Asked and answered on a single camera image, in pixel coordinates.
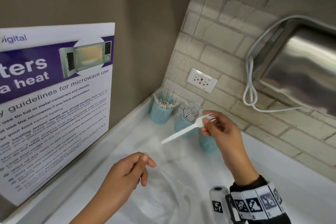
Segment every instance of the brick wall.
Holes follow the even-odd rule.
[[[225,113],[241,130],[336,182],[335,119],[308,108],[261,113],[242,103],[247,50],[273,22],[293,14],[336,25],[336,0],[191,0],[165,80],[185,99]],[[192,67],[219,80],[211,94],[186,83]],[[257,107],[292,106],[256,86]]]

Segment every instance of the outlet socket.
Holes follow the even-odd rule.
[[[216,83],[218,82],[216,78],[213,78],[195,68],[192,68],[190,70],[190,73],[186,81],[187,83],[207,93],[211,93]]]

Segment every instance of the blue mesh cup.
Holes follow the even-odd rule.
[[[174,125],[174,130],[175,130],[175,132],[179,132],[182,129],[185,129],[186,127],[189,127],[192,124],[193,124],[192,122],[188,121],[182,114],[180,114],[180,117],[179,117],[178,121]],[[190,130],[189,132],[185,133],[182,136],[183,137],[190,137],[190,136],[193,135],[194,132],[195,132],[195,129]]]
[[[202,150],[208,153],[212,153],[218,149],[215,139],[211,136],[201,135],[201,141],[199,142],[199,145]]]
[[[157,94],[157,97],[159,99],[163,99],[163,94],[162,93]],[[167,96],[166,99],[169,99],[170,104],[174,102],[172,97],[169,98]],[[154,101],[153,106],[152,106],[152,111],[150,112],[150,120],[154,122],[155,124],[163,125],[169,120],[169,117],[172,111],[173,111],[173,108],[164,109],[162,107],[159,107],[157,103],[155,103]]]

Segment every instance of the fork handle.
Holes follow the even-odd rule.
[[[192,130],[194,128],[196,128],[196,125],[192,124],[192,125],[184,128],[184,129],[182,129],[181,131],[176,132],[175,134],[171,135],[170,137],[166,138],[165,140],[161,141],[161,144],[168,143],[169,141],[174,140],[175,138],[177,138],[179,136],[182,136],[183,134],[189,132],[190,130]]]

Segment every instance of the person's left hand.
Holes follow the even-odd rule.
[[[92,218],[92,223],[105,223],[124,205],[140,181],[142,186],[147,185],[146,165],[156,166],[147,154],[141,152],[116,162],[95,196],[71,223],[91,223],[87,221]]]

